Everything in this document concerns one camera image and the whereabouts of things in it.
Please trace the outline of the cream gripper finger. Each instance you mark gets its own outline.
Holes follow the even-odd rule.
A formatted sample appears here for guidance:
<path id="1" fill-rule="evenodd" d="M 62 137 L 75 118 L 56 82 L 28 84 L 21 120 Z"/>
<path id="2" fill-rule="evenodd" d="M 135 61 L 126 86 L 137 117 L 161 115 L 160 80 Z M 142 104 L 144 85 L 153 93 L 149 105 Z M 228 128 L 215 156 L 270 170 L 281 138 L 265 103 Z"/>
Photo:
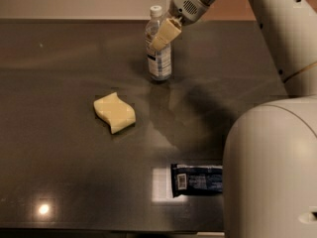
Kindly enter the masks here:
<path id="1" fill-rule="evenodd" d="M 158 28 L 158 32 L 153 37 L 150 47 L 156 52 L 160 52 L 170 44 L 181 33 L 181 22 L 174 17 L 167 17 Z"/>

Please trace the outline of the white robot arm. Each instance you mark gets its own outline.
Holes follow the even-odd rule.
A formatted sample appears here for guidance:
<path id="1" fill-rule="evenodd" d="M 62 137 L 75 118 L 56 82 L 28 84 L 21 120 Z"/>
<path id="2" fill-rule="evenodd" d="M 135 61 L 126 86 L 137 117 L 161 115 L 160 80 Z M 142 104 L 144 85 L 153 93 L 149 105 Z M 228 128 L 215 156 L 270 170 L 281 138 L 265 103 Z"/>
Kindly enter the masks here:
<path id="1" fill-rule="evenodd" d="M 215 0 L 170 0 L 163 49 Z M 287 98 L 231 128 L 223 156 L 225 238 L 317 238 L 317 13 L 306 0 L 249 0 Z"/>

